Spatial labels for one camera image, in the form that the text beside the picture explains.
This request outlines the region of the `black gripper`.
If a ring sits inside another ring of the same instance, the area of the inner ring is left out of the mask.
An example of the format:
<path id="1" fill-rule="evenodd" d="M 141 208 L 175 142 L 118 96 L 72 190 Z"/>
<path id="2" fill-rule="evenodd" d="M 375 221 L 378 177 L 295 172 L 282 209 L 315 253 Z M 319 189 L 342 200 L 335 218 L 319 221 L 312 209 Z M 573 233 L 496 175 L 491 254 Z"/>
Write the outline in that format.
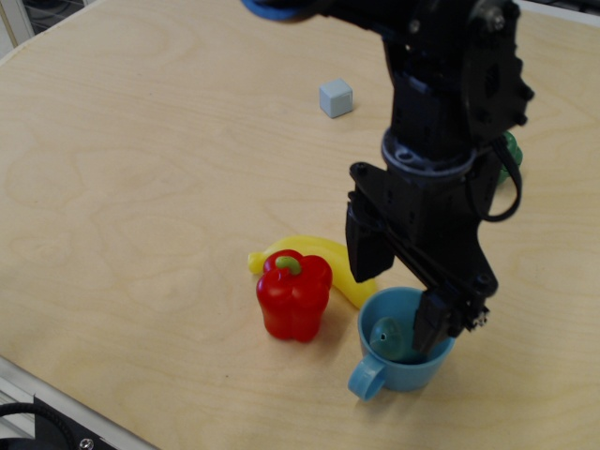
<path id="1" fill-rule="evenodd" d="M 346 242 L 353 278 L 365 282 L 400 260 L 426 287 L 412 348 L 431 353 L 462 330 L 483 325 L 498 282 L 478 228 L 492 203 L 499 160 L 478 157 L 456 177 L 422 177 L 366 162 L 354 163 L 350 175 Z"/>

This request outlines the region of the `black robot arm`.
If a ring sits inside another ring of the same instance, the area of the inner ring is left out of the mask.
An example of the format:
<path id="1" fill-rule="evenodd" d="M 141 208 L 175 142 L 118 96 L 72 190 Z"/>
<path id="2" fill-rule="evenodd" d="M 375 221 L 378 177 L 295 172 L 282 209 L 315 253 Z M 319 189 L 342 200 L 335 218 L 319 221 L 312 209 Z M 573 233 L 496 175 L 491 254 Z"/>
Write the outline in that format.
<path id="1" fill-rule="evenodd" d="M 249 1 L 266 20 L 333 17 L 378 34 L 394 88 L 384 167 L 351 166 L 346 241 L 365 281 L 403 262 L 425 285 L 413 348 L 482 325 L 498 287 L 478 241 L 501 171 L 522 179 L 505 137 L 525 124 L 533 90 L 522 80 L 512 1 Z"/>

